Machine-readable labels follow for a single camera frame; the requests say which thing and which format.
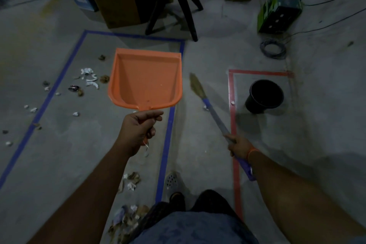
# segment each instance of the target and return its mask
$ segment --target concrete floor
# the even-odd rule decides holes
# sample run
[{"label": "concrete floor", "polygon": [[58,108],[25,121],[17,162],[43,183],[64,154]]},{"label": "concrete floor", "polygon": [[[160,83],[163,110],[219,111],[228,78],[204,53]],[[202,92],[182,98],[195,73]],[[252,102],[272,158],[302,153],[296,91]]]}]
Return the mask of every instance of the concrete floor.
[{"label": "concrete floor", "polygon": [[[47,92],[42,81],[54,83],[84,29],[108,31],[99,13],[83,12],[73,0],[10,0],[0,10],[0,124],[9,134],[2,135],[0,171],[4,172],[28,126],[34,118],[23,106],[41,107]],[[230,127],[228,70],[286,71],[286,61],[270,60],[259,50],[256,33],[259,0],[233,3],[201,0],[204,10],[194,12],[199,41],[194,43],[177,2],[167,6],[167,16],[158,20],[163,27],[156,36],[187,39],[183,58],[183,98],[176,107],[167,171],[178,171],[187,187],[187,203],[205,189],[221,193],[234,206],[232,161],[226,141],[220,136],[202,102],[189,88],[189,73],[199,77],[211,103],[226,126]],[[146,24],[114,29],[114,32],[144,34]],[[91,67],[98,75],[111,71],[117,47],[179,52],[176,43],[132,40],[115,36],[87,35],[70,65],[58,91],[52,97],[40,123],[3,187],[0,189],[0,242],[25,243],[93,170],[113,144],[123,117],[131,110],[114,106],[107,97],[107,86],[86,88],[76,97],[67,87],[82,67]],[[107,60],[97,57],[105,54]],[[264,152],[276,157],[295,171],[311,177],[306,164],[307,150],[303,122],[296,105],[296,94],[286,77],[267,77],[284,90],[286,102],[277,111],[251,118],[243,106],[249,86],[265,76],[235,75],[237,125]],[[75,118],[71,114],[81,113]],[[124,204],[154,203],[162,147],[167,127],[156,126],[150,156],[142,153],[130,160],[126,172],[138,171],[142,182],[135,192],[116,196],[110,217]],[[5,147],[5,141],[14,142]],[[241,174],[241,192],[245,222],[261,243],[286,242],[265,208],[255,182]],[[109,243],[104,234],[101,243]]]}]

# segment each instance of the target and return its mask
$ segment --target white wall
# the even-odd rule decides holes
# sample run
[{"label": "white wall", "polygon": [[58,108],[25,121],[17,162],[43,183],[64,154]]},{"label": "white wall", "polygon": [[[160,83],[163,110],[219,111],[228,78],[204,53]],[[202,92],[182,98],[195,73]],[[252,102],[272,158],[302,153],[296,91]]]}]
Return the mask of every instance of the white wall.
[{"label": "white wall", "polygon": [[[303,0],[319,3],[327,0]],[[366,0],[304,7],[290,33],[320,28],[366,8]],[[366,11],[288,45],[311,145],[315,181],[366,226]]]}]

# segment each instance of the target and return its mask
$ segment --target broom bristles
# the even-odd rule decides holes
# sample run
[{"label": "broom bristles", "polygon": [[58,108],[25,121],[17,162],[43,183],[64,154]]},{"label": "broom bristles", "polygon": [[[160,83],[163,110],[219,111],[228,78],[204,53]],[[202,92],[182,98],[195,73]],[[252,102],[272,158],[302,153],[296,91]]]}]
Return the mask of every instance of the broom bristles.
[{"label": "broom bristles", "polygon": [[189,74],[189,80],[191,82],[192,91],[202,99],[207,98],[204,88],[202,87],[201,83],[194,73]]}]

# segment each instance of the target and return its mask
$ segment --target black bucket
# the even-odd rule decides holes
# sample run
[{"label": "black bucket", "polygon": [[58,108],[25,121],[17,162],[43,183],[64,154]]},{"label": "black bucket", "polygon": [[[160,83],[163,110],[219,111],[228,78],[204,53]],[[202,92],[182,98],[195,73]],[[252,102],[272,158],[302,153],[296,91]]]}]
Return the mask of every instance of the black bucket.
[{"label": "black bucket", "polygon": [[270,80],[257,80],[250,86],[245,107],[250,113],[260,114],[266,109],[279,107],[283,102],[283,91]]}]

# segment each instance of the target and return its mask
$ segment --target person's right hand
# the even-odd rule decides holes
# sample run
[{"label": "person's right hand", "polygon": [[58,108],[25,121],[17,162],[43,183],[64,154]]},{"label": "person's right hand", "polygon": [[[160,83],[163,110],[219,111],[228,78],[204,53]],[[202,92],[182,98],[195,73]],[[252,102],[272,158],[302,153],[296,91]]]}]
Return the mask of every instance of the person's right hand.
[{"label": "person's right hand", "polygon": [[234,154],[242,159],[247,159],[248,153],[254,149],[252,143],[249,142],[245,137],[241,137],[239,135],[225,134],[224,137],[234,141],[235,144],[229,144],[228,150],[230,151],[230,155],[234,156]]}]

